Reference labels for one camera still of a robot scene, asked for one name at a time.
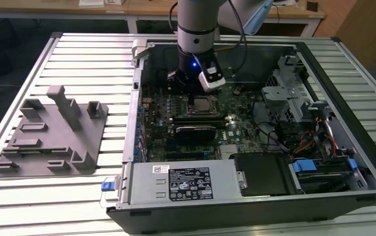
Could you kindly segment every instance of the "black cable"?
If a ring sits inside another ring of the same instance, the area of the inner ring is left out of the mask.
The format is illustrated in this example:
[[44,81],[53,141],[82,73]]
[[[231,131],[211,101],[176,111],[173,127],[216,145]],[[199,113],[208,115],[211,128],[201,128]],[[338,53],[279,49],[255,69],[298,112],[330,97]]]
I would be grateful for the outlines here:
[[232,0],[228,0],[228,1],[229,1],[232,10],[233,10],[235,16],[236,16],[236,20],[237,20],[237,22],[239,22],[239,24],[240,24],[241,39],[244,38],[244,48],[245,48],[244,59],[243,59],[241,65],[239,66],[239,68],[236,68],[236,69],[233,70],[233,73],[237,73],[237,72],[241,70],[241,68],[244,67],[245,62],[247,62],[248,45],[247,45],[247,35],[245,35],[245,30],[244,30],[244,24],[243,24],[243,21],[241,21],[241,17],[240,17],[239,11],[237,11],[236,8],[235,8],[235,5],[233,5]]
[[265,132],[263,131],[263,129],[260,129],[260,127],[259,127],[257,129],[260,130],[260,132],[261,132],[265,136],[268,136],[268,137],[276,142],[276,144],[280,146],[281,150],[283,150],[287,154],[291,154],[291,153],[292,153],[291,149],[288,149],[287,146],[284,146],[283,143],[279,142],[279,140],[277,140],[273,136],[271,136],[268,133],[265,133]]
[[279,35],[279,23],[280,23],[280,13],[279,13],[279,6],[273,4],[277,8],[277,24],[276,24],[276,34]]
[[175,27],[173,27],[173,11],[175,11],[177,5],[179,5],[179,2],[176,2],[176,4],[169,9],[169,27],[171,27],[171,31],[172,32],[175,32]]

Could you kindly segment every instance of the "floor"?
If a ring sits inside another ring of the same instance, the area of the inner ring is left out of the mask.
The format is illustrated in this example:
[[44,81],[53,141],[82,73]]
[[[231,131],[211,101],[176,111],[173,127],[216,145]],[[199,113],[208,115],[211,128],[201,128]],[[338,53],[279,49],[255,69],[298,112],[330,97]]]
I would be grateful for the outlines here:
[[[44,20],[42,27],[37,27],[30,19],[13,19],[11,23],[22,44],[6,51],[14,70],[10,74],[0,77],[0,85],[10,85],[0,86],[0,120],[54,31],[128,33],[125,21]],[[140,21],[140,32],[171,33],[168,22]],[[376,64],[371,73],[376,78]]]

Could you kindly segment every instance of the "warning label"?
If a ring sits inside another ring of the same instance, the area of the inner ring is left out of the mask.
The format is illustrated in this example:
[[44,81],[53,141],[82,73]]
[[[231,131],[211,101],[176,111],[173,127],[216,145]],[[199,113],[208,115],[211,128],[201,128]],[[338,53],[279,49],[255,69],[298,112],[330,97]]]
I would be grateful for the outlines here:
[[213,199],[209,167],[169,170],[169,199],[172,201]]

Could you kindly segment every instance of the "metal bracket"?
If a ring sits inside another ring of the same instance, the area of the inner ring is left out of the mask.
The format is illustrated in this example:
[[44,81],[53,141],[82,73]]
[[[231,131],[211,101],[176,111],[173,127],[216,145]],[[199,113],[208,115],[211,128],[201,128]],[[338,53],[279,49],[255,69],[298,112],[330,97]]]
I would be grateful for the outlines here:
[[287,101],[290,98],[298,98],[299,93],[296,90],[287,89],[284,87],[276,86],[276,87],[264,87],[263,93],[265,95],[265,99],[271,101]]
[[326,101],[304,102],[302,105],[304,118],[312,118],[312,111],[323,111],[327,107],[328,103]]
[[102,208],[109,208],[109,207],[114,207],[117,202],[109,202],[108,201],[108,195],[112,194],[116,194],[118,196],[118,200],[120,200],[120,197],[121,197],[121,185],[122,185],[122,175],[117,175],[116,177],[108,177],[105,179],[104,182],[116,182],[116,186],[114,186],[114,191],[102,191],[102,194],[101,194],[101,198],[100,198],[100,204],[101,204],[101,207]]
[[149,54],[149,48],[150,47],[152,46],[148,45],[148,40],[146,39],[136,39],[133,41],[133,47],[132,47],[133,58],[134,59],[140,59],[144,56],[146,56]]
[[244,171],[237,171],[236,176],[237,176],[237,179],[239,179],[240,189],[248,188],[248,183],[247,183]]

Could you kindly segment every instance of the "metal table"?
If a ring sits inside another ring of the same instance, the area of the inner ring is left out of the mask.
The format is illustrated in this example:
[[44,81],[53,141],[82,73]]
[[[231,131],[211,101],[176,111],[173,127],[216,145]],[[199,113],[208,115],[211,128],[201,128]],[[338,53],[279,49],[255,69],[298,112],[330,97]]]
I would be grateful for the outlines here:
[[[25,98],[53,100],[49,85],[65,85],[69,98],[110,107],[98,166],[90,176],[0,178],[0,235],[128,235],[101,208],[101,182],[121,173],[124,139],[134,67],[134,39],[176,39],[173,35],[53,34],[30,76],[0,122],[0,149],[19,124]],[[237,41],[236,36],[223,40]],[[343,43],[330,38],[249,37],[256,41],[304,41],[376,142],[376,81]],[[312,83],[318,95],[318,85]],[[106,195],[114,201],[114,195]],[[376,235],[376,206],[335,220],[203,230],[173,235]]]

